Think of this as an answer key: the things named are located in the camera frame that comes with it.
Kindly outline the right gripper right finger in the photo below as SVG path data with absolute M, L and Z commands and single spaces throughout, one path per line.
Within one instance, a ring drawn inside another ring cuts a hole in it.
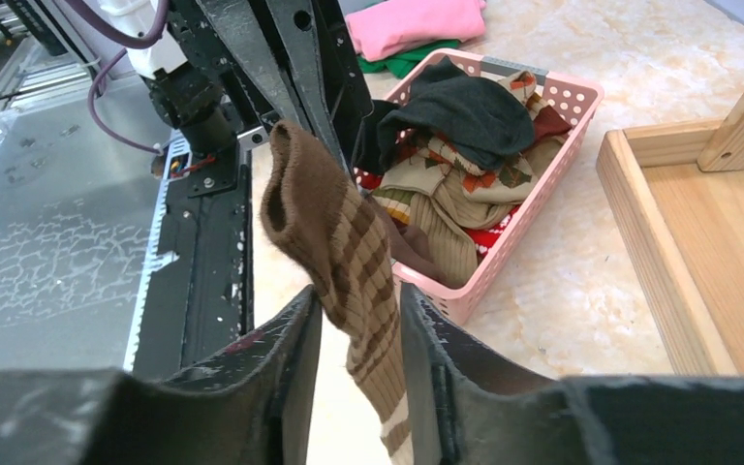
M 418 464 L 744 464 L 744 378 L 552 380 L 400 292 Z

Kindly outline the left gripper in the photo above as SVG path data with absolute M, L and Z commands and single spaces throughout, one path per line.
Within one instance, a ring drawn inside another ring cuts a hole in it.
M 170 32 L 249 125 L 287 119 L 349 173 L 373 104 L 337 1 L 171 1 Z

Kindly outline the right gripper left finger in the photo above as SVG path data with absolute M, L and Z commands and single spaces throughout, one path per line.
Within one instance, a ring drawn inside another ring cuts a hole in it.
M 322 308 L 273 319 L 172 378 L 0 370 L 0 464 L 303 464 Z

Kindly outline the brown tan striped sock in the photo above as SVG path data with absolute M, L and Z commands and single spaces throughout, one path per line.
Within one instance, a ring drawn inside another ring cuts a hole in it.
M 388 231 L 325 145 L 289 120 L 269 135 L 261 219 L 272 244 L 313 281 L 349 338 L 346 369 L 375 410 L 392 464 L 415 461 Z

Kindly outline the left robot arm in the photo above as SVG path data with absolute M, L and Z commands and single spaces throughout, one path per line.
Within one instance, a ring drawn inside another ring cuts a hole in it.
M 313 133 L 350 170 L 372 109 L 335 1 L 14 1 L 54 53 L 111 62 L 117 45 L 193 161 L 236 171 L 277 121 Z

